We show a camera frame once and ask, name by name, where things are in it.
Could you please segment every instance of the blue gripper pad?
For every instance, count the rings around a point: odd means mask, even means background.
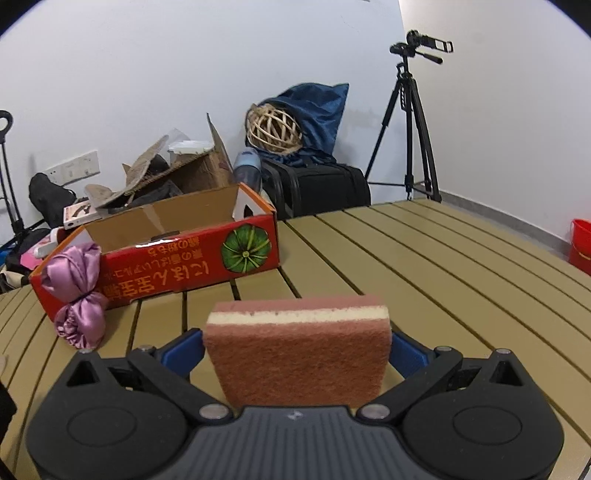
[[[198,328],[191,328],[180,337],[159,348],[156,359],[165,367],[185,378],[203,359],[204,355],[203,332]]]
[[[402,332],[392,333],[389,362],[404,378],[426,367],[435,358],[432,350]]]

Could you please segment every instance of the blue bottle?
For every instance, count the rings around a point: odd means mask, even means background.
[[[234,181],[246,183],[255,192],[261,192],[261,159],[252,147],[242,150],[234,162]]]

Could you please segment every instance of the floor baseboard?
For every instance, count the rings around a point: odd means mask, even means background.
[[[486,218],[487,220],[491,220],[515,232],[525,235],[529,239],[535,240],[541,244],[541,246],[546,247],[561,257],[568,257],[569,255],[570,243],[560,237],[552,235],[545,230],[542,230],[539,227],[536,227],[535,225],[524,222],[523,220],[515,218],[505,212],[500,212],[499,210],[495,210],[494,208],[488,207],[481,203],[454,195],[453,193],[441,192],[441,198],[444,203],[449,203],[455,207],[475,213],[481,217]]]

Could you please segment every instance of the black bag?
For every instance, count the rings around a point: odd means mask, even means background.
[[[263,188],[279,220],[371,204],[363,172],[342,164],[294,168],[263,160]]]
[[[64,207],[76,201],[76,194],[52,183],[44,173],[37,173],[29,183],[29,199],[49,227],[56,228],[64,224]]]

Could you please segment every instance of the metal screw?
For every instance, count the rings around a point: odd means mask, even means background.
[[[390,415],[390,409],[381,403],[370,403],[361,407],[361,415],[370,420],[383,420]]]
[[[230,413],[228,407],[221,403],[210,403],[199,409],[199,414],[204,419],[208,420],[221,420],[228,415],[228,413]]]

